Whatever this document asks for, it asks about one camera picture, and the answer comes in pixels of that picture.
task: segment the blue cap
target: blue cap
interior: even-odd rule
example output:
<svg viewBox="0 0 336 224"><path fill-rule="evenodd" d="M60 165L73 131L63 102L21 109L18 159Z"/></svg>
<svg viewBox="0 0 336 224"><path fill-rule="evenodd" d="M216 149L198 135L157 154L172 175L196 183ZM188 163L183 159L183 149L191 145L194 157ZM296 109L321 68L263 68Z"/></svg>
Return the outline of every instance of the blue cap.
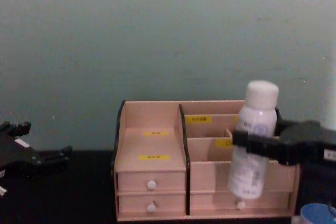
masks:
<svg viewBox="0 0 336 224"><path fill-rule="evenodd" d="M331 210L336 214L335 208L331 208ZM324 204L312 203L303 206L301 217L304 220L303 223L336 224L336 219L329 211L328 206Z"/></svg>

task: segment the small wooden drawer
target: small wooden drawer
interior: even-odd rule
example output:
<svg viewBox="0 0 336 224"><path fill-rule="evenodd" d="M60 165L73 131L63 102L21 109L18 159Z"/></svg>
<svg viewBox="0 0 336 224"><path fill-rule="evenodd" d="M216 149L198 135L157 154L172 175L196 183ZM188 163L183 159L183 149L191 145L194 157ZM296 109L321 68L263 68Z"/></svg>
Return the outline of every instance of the small wooden drawer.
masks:
<svg viewBox="0 0 336 224"><path fill-rule="evenodd" d="M185 211L185 194L170 195L129 195L119 196L119 212L149 212L149 206L154 205L151 214L162 212Z"/></svg>
<svg viewBox="0 0 336 224"><path fill-rule="evenodd" d="M118 191L185 190L185 172L118 173Z"/></svg>
<svg viewBox="0 0 336 224"><path fill-rule="evenodd" d="M288 208L289 193L265 191L258 199L241 200L230 192L191 194L191 210Z"/></svg>

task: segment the white sticker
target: white sticker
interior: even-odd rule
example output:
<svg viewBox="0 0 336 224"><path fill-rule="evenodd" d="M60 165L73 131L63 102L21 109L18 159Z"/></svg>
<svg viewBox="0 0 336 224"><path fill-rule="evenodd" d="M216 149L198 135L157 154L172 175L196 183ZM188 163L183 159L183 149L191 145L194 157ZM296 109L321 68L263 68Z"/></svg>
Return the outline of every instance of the white sticker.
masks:
<svg viewBox="0 0 336 224"><path fill-rule="evenodd" d="M324 149L324 159L336 161L336 151Z"/></svg>
<svg viewBox="0 0 336 224"><path fill-rule="evenodd" d="M19 138L16 139L15 142L18 143L18 144L20 144L20 145L22 145L24 148L30 147L29 144L27 144L25 141L23 141L23 140L21 140Z"/></svg>

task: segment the organizer shelf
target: organizer shelf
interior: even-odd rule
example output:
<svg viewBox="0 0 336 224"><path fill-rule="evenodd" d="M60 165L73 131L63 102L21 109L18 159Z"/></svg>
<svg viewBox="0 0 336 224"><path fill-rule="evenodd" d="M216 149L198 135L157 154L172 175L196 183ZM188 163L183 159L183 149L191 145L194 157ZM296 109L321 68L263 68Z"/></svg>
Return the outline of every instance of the organizer shelf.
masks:
<svg viewBox="0 0 336 224"><path fill-rule="evenodd" d="M232 132L243 105L122 102L111 162L115 220L293 216L299 166L269 161L258 199L241 200L228 190Z"/></svg>

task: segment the yellow label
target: yellow label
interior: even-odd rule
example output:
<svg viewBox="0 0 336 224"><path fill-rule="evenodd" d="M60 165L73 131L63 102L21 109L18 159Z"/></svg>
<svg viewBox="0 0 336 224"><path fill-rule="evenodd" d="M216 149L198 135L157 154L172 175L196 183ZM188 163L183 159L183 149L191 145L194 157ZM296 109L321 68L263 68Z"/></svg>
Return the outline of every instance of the yellow label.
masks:
<svg viewBox="0 0 336 224"><path fill-rule="evenodd" d="M170 155L140 155L139 160L170 160Z"/></svg>
<svg viewBox="0 0 336 224"><path fill-rule="evenodd" d="M235 115L235 124L237 124L239 121L239 115Z"/></svg>
<svg viewBox="0 0 336 224"><path fill-rule="evenodd" d="M187 115L185 117L186 123L211 123L212 117L209 115Z"/></svg>
<svg viewBox="0 0 336 224"><path fill-rule="evenodd" d="M219 138L216 139L216 148L232 148L232 139Z"/></svg>
<svg viewBox="0 0 336 224"><path fill-rule="evenodd" d="M169 132L167 131L146 131L143 133L144 136L168 136Z"/></svg>

